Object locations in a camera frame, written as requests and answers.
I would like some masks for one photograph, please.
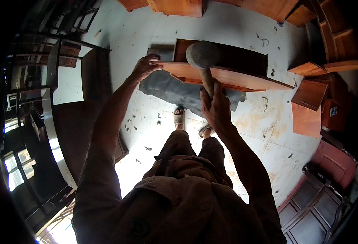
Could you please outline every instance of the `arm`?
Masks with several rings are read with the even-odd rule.
[[[249,194],[250,205],[256,210],[270,243],[286,243],[286,238],[281,231],[268,173],[260,159],[244,142],[237,128],[232,124],[230,101],[222,94],[221,83],[215,80],[212,101],[203,87],[200,93],[202,113],[232,155],[239,179]]]
[[[230,101],[222,94],[221,83],[215,81],[214,97],[211,102],[209,95],[202,88],[202,113],[232,155],[239,179],[250,198],[271,194],[271,183],[266,169],[232,124]]]
[[[140,59],[133,73],[104,104],[95,122],[73,209],[72,225],[78,243],[104,242],[100,238],[112,231],[111,211],[121,200],[114,162],[118,133],[138,83],[162,69],[152,63],[159,59],[155,54]]]

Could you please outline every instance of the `dark mat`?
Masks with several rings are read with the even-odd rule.
[[[152,45],[148,54],[155,53],[161,56],[161,61],[172,61],[172,45]],[[189,84],[173,78],[165,70],[154,71],[139,85],[139,90],[147,95],[158,97],[178,107],[191,110],[192,113],[203,117],[199,88],[201,85]],[[245,100],[245,93],[224,89],[224,94],[230,100],[230,110],[236,111],[239,101]]]

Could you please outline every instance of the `man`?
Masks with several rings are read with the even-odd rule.
[[[191,148],[184,110],[174,113],[176,130],[153,167],[121,199],[114,152],[127,105],[137,84],[162,66],[154,54],[143,57],[106,102],[91,135],[88,156],[76,191],[72,224],[82,243],[286,243],[271,194],[268,174],[230,120],[230,101],[215,81],[212,100],[200,89],[202,113],[210,126],[201,130],[199,157]],[[250,197],[246,204],[233,190],[224,167],[232,155]]]

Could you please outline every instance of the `sandal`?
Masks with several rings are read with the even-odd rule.
[[[186,124],[185,124],[186,117],[184,116],[184,109],[182,107],[179,107],[173,112],[173,122],[175,124],[175,129],[177,128],[176,125],[182,124],[183,130],[186,130]]]
[[[203,127],[202,129],[199,130],[198,135],[199,135],[201,138],[203,138],[203,135],[202,135],[202,134],[203,134],[203,132],[204,132],[206,129],[210,129],[210,130],[211,130],[210,135],[212,135],[212,134],[215,133],[214,129],[213,129],[209,124],[207,124],[205,127]]]

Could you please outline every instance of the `wooden mallet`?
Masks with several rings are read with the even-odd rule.
[[[220,58],[217,46],[208,41],[193,43],[186,50],[187,62],[194,68],[199,69],[203,86],[210,99],[214,96],[214,79],[211,76],[210,67],[214,66]]]

